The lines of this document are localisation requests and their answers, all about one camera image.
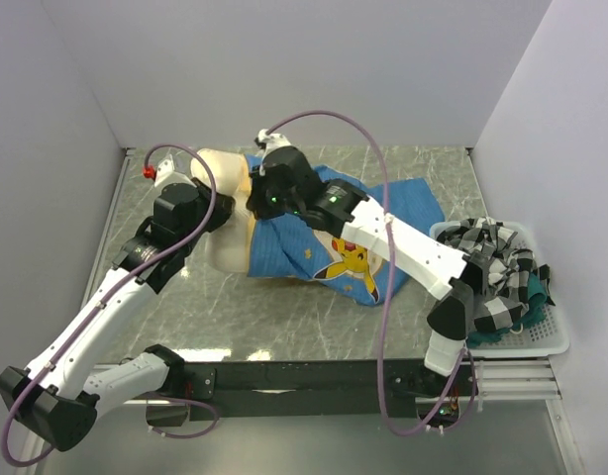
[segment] plaid cloth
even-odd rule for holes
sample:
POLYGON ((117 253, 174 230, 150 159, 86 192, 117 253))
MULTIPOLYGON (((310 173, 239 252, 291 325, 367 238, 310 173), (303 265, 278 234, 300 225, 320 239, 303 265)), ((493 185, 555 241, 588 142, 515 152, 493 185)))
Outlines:
POLYGON ((484 300, 478 304, 475 329, 493 333, 510 329, 529 311, 529 276, 535 274, 549 293, 551 270, 538 267, 530 249, 515 248, 516 231, 491 218, 469 219, 452 223, 436 240, 455 249, 477 250, 489 257, 489 275, 484 300))

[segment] marble tabletop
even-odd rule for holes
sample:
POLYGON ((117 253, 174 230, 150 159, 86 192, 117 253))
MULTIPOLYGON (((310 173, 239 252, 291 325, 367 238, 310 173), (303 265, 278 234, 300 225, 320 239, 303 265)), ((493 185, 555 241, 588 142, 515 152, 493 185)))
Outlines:
MULTIPOLYGON (((378 162, 365 146, 303 146, 313 164, 325 163, 359 178, 381 182, 378 162)), ((230 151, 255 153, 253 148, 230 151)), ((448 220, 484 216, 486 209, 466 150, 462 147, 387 146, 390 180, 423 177, 448 220)), ((155 159, 166 153, 162 150, 155 159)), ((121 245, 152 213, 152 183, 141 174, 144 151, 136 150, 98 268, 95 287, 121 245)), ((177 156, 181 166, 188 159, 177 156)), ((161 343, 188 361, 326 360, 374 357, 381 306, 365 307, 315 282, 253 279, 224 274, 204 259, 198 243, 186 267, 127 328, 100 363, 116 363, 161 343)), ((430 329, 426 317, 434 300, 410 279, 392 300, 385 354, 422 358, 430 329)))

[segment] gray floor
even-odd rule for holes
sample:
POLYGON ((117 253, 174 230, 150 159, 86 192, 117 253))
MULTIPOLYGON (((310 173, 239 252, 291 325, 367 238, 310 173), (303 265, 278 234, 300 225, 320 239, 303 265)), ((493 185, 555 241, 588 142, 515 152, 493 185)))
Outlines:
MULTIPOLYGON (((326 163, 367 185, 381 181, 378 162, 365 146, 302 149, 314 164, 326 163)), ((447 219, 485 215, 463 148, 390 146, 384 153, 390 179, 426 178, 447 219)), ((121 244, 152 212, 154 194, 141 175, 142 159, 143 152, 138 151, 128 165, 97 282, 121 244)), ((380 307, 360 306, 317 283, 226 275, 205 264, 203 253, 199 242, 186 269, 132 319, 101 362, 118 362, 157 342, 194 361, 373 357, 380 307)), ((392 303, 386 355, 425 355, 429 338, 425 319, 433 303, 412 280, 400 290, 392 303)))
MULTIPOLYGON (((416 421, 399 421, 405 427, 416 421)), ((190 433, 192 423, 170 431, 190 433)), ((54 452, 44 475, 558 475, 564 474, 542 401, 487 402, 445 437, 391 434, 380 416, 227 419, 204 437, 147 433, 144 409, 122 407, 74 449, 54 452)))

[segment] laundry basket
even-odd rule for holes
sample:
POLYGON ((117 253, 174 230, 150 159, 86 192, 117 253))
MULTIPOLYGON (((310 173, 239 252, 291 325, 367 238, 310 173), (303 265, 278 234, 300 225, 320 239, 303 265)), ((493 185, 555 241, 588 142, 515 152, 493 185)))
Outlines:
MULTIPOLYGON (((430 229, 430 236, 436 238, 442 231, 457 222, 436 223, 430 229)), ((504 226, 517 232, 513 245, 533 251, 538 263, 545 263, 539 254, 533 236, 522 225, 504 222, 504 226)), ((569 338, 561 305, 552 295, 555 306, 545 304, 542 308, 546 318, 519 334, 506 333, 496 343, 483 343, 473 350, 474 356, 485 358, 530 358, 563 353, 568 349, 569 338)))

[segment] yellow cartoon character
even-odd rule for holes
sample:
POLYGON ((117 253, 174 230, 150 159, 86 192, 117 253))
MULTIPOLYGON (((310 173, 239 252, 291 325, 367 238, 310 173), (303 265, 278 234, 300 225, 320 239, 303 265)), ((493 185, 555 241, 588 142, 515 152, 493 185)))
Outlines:
POLYGON ((379 301, 379 291, 376 282, 370 272, 370 264, 367 258, 367 249, 352 242, 333 237, 333 249, 340 255, 341 262, 331 262, 329 265, 319 270, 314 278, 318 280, 330 280, 348 272, 353 277, 361 279, 365 284, 368 293, 379 301))

